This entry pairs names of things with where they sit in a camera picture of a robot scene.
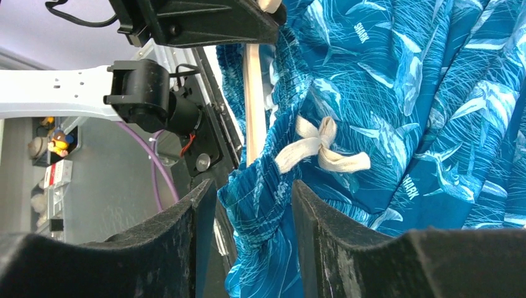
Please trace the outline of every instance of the white drawstring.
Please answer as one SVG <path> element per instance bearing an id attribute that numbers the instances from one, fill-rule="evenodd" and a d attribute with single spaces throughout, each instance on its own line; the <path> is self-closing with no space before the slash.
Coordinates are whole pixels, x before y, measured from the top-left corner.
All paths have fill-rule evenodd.
<path id="1" fill-rule="evenodd" d="M 275 162 L 282 174 L 289 172 L 302 159 L 318 154 L 318 163 L 322 169 L 340 173 L 353 173 L 371 168 L 371 160 L 365 152 L 352 156 L 343 156 L 330 150 L 336 137 L 336 123 L 332 117 L 322 119 L 319 129 L 298 116 L 296 133 L 302 139 L 287 145 L 276 156 Z"/>

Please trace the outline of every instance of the yellow toy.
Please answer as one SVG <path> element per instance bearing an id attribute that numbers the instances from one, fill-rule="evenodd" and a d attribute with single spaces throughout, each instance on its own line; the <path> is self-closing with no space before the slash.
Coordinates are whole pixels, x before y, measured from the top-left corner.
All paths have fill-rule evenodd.
<path id="1" fill-rule="evenodd" d="M 62 130 L 56 130 L 53 138 L 48 142 L 48 150 L 55 152 L 60 157 L 66 157 L 71 142 L 73 142 L 72 136 L 65 134 Z"/>

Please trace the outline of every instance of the black cable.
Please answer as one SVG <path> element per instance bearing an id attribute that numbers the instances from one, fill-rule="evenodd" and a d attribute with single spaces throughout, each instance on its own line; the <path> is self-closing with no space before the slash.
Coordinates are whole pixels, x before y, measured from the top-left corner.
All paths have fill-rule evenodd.
<path id="1" fill-rule="evenodd" d="M 183 71 L 183 72 L 179 72 L 179 67 L 186 67 L 188 69 L 190 69 L 190 71 Z M 170 74 L 170 78 L 175 78 L 177 80 L 177 87 L 181 88 L 182 87 L 182 82 L 181 82 L 181 78 L 182 77 L 185 77 L 185 76 L 195 76 L 197 75 L 198 73 L 200 73 L 201 71 L 199 70 L 199 67 L 195 66 L 195 65 L 190 65 L 190 64 L 179 64 L 177 67 L 176 67 L 176 73 L 171 73 Z"/>
<path id="2" fill-rule="evenodd" d="M 115 23 L 115 21 L 118 19 L 117 15 L 114 15 L 111 19 L 105 20 L 103 22 L 88 22 L 88 21 L 85 21 L 85 20 L 81 20 L 81 19 L 79 19 L 77 17 L 74 17 L 71 14 L 67 14 L 67 13 L 62 12 L 62 11 L 57 11 L 55 9 L 55 6 L 66 4 L 66 2 L 68 2 L 68 0 L 57 0 L 56 2 L 46 2 L 45 5 L 46 5 L 46 8 L 48 9 L 48 11 L 51 12 L 53 15 L 55 15 L 57 17 L 60 17 L 60 18 L 62 18 L 64 20 L 67 20 L 69 22 L 72 22 L 72 23 L 74 23 L 76 25 L 80 25 L 80 26 L 84 26 L 84 27 L 103 28 L 103 27 L 107 27 L 107 26 Z"/>

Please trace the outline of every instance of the blue fabric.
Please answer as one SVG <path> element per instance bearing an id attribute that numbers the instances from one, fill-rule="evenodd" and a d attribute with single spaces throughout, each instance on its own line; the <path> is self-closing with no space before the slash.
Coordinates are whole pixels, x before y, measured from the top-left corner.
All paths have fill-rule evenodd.
<path id="1" fill-rule="evenodd" d="M 232 297 L 303 297 L 291 212 L 302 179 L 379 232 L 526 224 L 526 0 L 284 0 L 272 62 L 279 108 L 265 150 L 219 197 L 236 231 Z M 244 133 L 242 45 L 218 47 L 223 91 Z M 331 149 L 372 167 L 280 174 L 295 118 L 338 125 Z"/>

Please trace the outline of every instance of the gray floor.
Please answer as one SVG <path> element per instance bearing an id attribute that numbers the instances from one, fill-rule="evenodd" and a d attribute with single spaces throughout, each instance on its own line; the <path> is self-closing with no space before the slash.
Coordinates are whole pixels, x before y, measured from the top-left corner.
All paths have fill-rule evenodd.
<path id="1" fill-rule="evenodd" d="M 135 130 L 146 140 L 150 136 Z M 80 131 L 81 147 L 68 157 L 73 160 L 63 209 L 68 243 L 104 240 L 157 212 L 150 161 L 142 147 L 106 120 L 88 119 Z M 160 174 L 158 181 L 166 208 L 173 199 Z"/>

